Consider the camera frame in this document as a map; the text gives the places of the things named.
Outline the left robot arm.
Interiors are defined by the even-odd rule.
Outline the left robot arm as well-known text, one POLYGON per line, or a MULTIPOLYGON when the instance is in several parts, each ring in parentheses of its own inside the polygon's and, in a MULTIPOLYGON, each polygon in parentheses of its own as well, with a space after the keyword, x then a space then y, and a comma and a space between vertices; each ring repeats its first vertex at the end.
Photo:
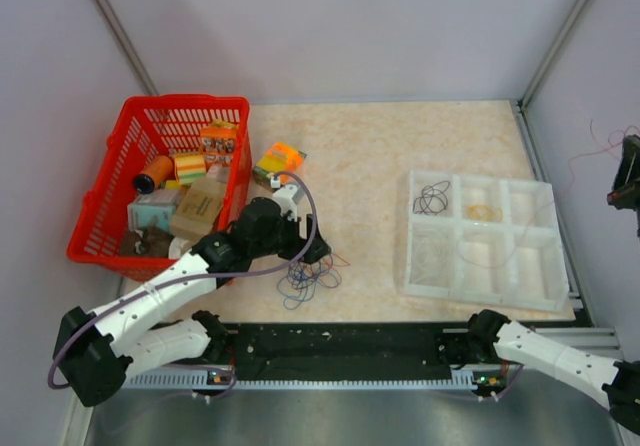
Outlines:
POLYGON ((254 199, 228 229, 201 238, 131 293, 90 312, 80 307, 68 311, 59 326, 47 384, 53 390, 72 389, 91 407, 148 370, 226 360, 229 333, 218 316, 197 311, 172 323, 167 317, 234 278, 255 276, 251 264, 258 258, 277 256, 291 265, 314 263, 328 252, 314 212, 300 219, 272 199, 254 199))

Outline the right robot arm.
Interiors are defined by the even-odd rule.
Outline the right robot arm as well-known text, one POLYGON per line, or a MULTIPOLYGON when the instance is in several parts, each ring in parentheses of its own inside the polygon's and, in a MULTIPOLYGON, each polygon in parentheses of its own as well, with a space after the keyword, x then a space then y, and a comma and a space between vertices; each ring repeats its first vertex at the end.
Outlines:
POLYGON ((594 400, 639 433, 639 363, 596 356, 555 342, 493 310, 471 316, 463 340, 472 363, 505 360, 532 367, 594 400))

